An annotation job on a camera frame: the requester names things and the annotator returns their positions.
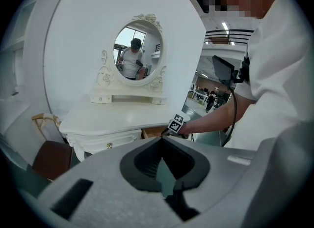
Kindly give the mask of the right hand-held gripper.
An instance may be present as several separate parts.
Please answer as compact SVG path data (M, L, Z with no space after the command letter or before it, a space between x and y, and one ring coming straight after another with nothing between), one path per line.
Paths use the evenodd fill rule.
M169 124L167 125L166 129L164 129L160 136L173 136L178 137L182 139L188 139L187 135L180 134L179 131L182 128L182 126L185 124L184 118L179 115L175 114L173 118L169 121Z

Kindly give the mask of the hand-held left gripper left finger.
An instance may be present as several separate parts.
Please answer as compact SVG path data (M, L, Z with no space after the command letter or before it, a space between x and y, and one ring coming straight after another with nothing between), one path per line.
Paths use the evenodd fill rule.
M53 181L38 201L51 208L79 179L92 181L70 222L80 228L175 228L182 220L161 193L132 187L121 175L120 161L149 140L137 140L89 156Z

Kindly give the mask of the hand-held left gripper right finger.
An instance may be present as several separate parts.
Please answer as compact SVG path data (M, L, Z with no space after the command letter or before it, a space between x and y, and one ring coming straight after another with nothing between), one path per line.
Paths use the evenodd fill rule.
M246 215L256 188L244 184L253 151L161 139L162 156L176 178L165 215Z

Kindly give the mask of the large white wooden drawer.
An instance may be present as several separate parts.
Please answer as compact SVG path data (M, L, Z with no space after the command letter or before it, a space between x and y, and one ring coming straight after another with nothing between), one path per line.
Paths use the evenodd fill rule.
M159 137L165 129L166 129L166 126L143 128L142 138L147 139L151 137Z

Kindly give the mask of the person's right forearm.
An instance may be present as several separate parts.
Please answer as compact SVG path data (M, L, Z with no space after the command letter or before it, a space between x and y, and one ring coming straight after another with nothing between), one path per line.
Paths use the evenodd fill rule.
M256 101L244 98L235 94L225 105L219 107L210 114L207 114L200 119L184 124L179 130L179 134L185 136L194 133L205 133L223 130L231 126L234 122L235 108L234 101L236 100L237 110L235 121L239 121L245 114L248 107L255 104Z

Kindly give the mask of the white side drawer gold knob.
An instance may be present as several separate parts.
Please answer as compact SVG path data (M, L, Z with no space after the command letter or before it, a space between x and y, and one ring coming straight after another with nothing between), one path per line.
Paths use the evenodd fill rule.
M69 134L68 142L78 146L85 152L95 154L106 149L112 149L139 140L141 134L141 129L96 136Z

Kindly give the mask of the white dressing table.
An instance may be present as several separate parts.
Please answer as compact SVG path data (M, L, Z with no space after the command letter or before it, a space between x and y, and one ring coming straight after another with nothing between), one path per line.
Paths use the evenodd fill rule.
M163 46L166 61L165 42ZM166 69L163 74L162 96L157 98L167 99L165 73ZM98 104L90 102L90 92L79 99L59 127L60 132L65 134L67 141L69 134L96 136L150 127L167 127L175 114L181 115L184 121L189 120L189 116L171 106L168 101L164 105L154 105L151 97L113 96L111 103ZM71 142L68 143L74 149L79 161L83 161L90 154Z

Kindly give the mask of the wooden chair brown seat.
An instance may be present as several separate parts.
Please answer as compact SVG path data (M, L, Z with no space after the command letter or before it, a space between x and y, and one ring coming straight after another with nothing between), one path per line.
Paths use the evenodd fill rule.
M41 113L31 118L43 140L32 170L50 181L55 180L71 167L73 148L59 131L61 121L53 114Z

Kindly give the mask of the oval white framed mirror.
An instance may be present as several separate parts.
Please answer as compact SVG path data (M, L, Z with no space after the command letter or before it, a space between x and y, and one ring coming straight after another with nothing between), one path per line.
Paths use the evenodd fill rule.
M161 97L164 59L162 26L155 14L130 18L102 52L91 96Z

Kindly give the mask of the black metal railing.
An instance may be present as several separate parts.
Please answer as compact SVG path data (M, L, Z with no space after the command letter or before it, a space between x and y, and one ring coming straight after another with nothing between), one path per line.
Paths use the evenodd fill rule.
M253 32L249 29L209 30L205 34L204 43L207 45L247 45Z

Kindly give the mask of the person's white shirt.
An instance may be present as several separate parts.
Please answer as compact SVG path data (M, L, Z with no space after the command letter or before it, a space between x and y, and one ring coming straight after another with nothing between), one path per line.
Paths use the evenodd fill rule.
M236 123L228 148L260 143L314 121L314 36L296 0L275 0L248 44L249 83L235 94L254 101Z

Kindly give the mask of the white bookshelf unit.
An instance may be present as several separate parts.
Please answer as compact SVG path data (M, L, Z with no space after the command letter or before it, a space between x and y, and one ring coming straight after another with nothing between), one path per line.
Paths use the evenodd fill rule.
M0 42L0 132L4 133L28 108L25 99L23 51L26 29L37 0L14 13Z

